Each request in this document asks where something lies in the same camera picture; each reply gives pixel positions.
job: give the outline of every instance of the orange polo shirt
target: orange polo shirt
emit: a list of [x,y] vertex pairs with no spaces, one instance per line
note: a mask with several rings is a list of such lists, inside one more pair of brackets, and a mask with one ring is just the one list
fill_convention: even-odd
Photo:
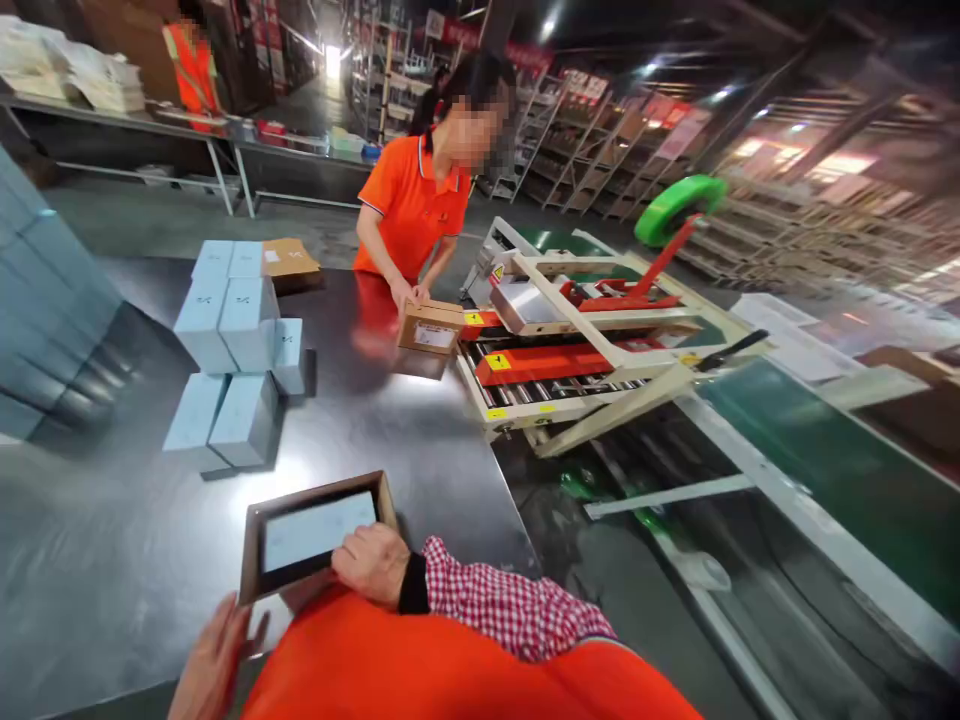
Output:
[[[425,140],[421,135],[389,143],[358,195],[383,215],[380,236],[400,274],[410,282],[416,282],[441,237],[460,234],[470,195],[466,170],[455,167],[437,183]],[[380,272],[362,243],[353,269]]]

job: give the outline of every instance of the woman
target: woman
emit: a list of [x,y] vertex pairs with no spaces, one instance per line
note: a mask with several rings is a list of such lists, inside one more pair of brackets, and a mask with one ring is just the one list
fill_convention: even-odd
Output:
[[[177,73],[180,100],[196,115],[222,115],[217,95],[217,66],[203,30],[200,0],[179,0],[180,20],[163,28],[167,52]],[[204,123],[190,123],[194,130],[210,132]]]
[[430,298],[453,257],[470,176],[507,121],[515,84],[507,61],[483,51],[466,58],[441,93],[440,123],[387,145],[360,191],[360,250],[353,269],[382,275],[401,311],[407,301],[419,305]]

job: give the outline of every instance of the red and white checkered sleeve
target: red and white checkered sleeve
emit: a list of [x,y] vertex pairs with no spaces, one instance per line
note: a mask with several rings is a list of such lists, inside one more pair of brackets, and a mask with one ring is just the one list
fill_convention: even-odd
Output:
[[552,580],[534,582],[489,565],[461,565],[438,537],[427,539],[423,555],[430,612],[492,638],[520,660],[543,662],[588,637],[617,637],[598,607]]

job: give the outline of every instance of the worker in safety vest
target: worker in safety vest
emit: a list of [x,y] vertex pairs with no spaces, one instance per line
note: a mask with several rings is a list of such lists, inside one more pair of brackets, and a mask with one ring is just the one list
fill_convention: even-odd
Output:
[[[197,115],[222,115],[217,95],[217,66],[203,29],[200,0],[179,0],[180,20],[163,28],[167,52],[173,60],[183,106]],[[210,132],[204,123],[190,123],[194,130]]]
[[[332,565],[338,582],[297,614],[246,720],[699,717],[598,608],[550,580],[461,565],[436,537],[411,553],[379,523],[347,536]],[[233,595],[220,603],[170,720],[225,716],[249,621]]]

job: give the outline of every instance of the ceiling light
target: ceiling light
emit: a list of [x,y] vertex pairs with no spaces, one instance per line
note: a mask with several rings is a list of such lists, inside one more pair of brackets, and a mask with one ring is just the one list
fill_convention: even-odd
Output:
[[548,18],[547,21],[543,23],[543,30],[540,31],[540,42],[546,42],[556,26],[557,21],[553,18]]

